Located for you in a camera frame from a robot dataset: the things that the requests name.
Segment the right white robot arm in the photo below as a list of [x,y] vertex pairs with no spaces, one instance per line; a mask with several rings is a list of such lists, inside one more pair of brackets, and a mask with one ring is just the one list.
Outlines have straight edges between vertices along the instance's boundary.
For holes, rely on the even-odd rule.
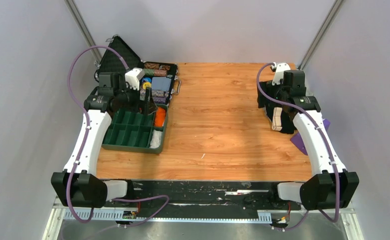
[[266,109],[274,131],[300,135],[311,164],[312,177],[304,183],[283,182],[268,195],[276,209],[288,201],[306,210],[346,208],[359,184],[357,173],[348,171],[327,134],[321,108],[306,95],[301,70],[276,70],[273,80],[259,82],[258,105]]

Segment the black underwear white waistband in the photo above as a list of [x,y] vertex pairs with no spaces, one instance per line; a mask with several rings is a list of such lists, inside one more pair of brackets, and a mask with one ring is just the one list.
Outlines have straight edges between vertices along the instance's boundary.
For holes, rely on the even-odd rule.
[[269,101],[265,98],[257,99],[258,108],[264,109],[266,117],[271,121],[271,129],[283,134],[294,134],[296,128],[288,113],[282,105]]

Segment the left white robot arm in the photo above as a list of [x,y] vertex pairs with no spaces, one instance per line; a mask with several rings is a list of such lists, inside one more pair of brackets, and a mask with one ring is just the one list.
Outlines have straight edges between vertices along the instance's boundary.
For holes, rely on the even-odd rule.
[[81,130],[74,150],[61,172],[54,172],[51,184],[61,203],[69,208],[102,208],[114,198],[121,205],[131,206],[136,193],[126,180],[101,180],[96,169],[103,139],[114,114],[124,107],[135,107],[140,99],[140,80],[143,70],[133,69],[124,75],[102,73],[99,85],[83,103]]

